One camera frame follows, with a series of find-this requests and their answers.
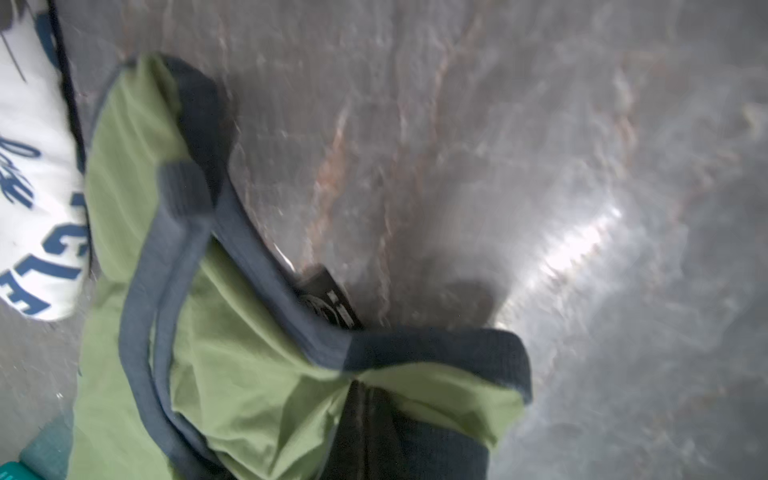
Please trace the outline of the olive green tank top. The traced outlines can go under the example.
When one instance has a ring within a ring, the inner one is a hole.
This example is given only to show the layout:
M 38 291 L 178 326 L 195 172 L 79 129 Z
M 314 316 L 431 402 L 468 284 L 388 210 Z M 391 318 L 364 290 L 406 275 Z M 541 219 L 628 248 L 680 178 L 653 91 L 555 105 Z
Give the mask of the olive green tank top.
M 159 53 L 103 97 L 68 477 L 321 479 L 359 381 L 390 399 L 389 479 L 485 478 L 532 398 L 521 340 L 346 329 L 307 308 L 240 202 L 220 121 L 216 84 Z

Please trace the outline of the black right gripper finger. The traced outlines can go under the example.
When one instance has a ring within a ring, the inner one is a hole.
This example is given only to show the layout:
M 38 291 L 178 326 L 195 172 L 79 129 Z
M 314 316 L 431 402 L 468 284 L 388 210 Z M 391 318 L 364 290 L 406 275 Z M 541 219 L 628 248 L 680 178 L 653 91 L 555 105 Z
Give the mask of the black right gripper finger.
M 390 478 L 390 399 L 386 392 L 352 382 L 320 478 Z

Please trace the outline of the white navy-trimmed tank top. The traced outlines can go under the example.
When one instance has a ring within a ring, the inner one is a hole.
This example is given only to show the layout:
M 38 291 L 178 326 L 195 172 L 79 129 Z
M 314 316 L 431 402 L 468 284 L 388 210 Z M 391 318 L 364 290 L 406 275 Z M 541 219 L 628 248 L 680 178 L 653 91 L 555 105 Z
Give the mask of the white navy-trimmed tank top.
M 23 316 L 71 316 L 90 271 L 79 144 L 50 8 L 1 4 L 1 299 Z

